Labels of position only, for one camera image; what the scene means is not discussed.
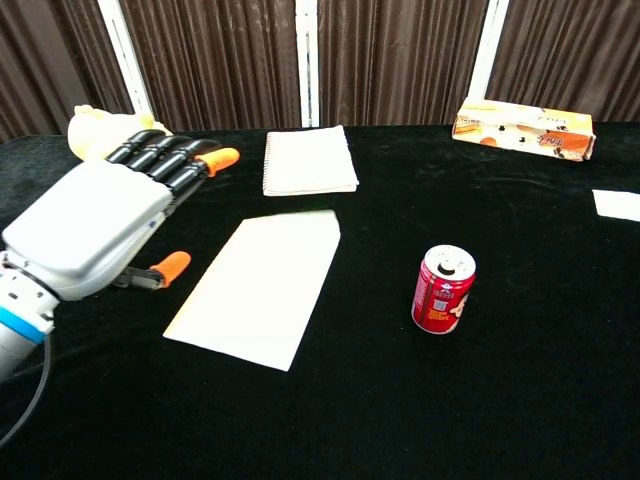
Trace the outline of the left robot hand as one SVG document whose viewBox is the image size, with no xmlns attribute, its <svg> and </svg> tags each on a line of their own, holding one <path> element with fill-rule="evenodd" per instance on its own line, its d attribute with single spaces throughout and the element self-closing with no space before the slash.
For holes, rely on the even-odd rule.
<svg viewBox="0 0 640 480">
<path fill-rule="evenodd" d="M 211 139 L 141 130 L 71 169 L 2 233 L 4 269 L 59 300 L 111 284 L 205 181 L 239 160 Z"/>
</svg>

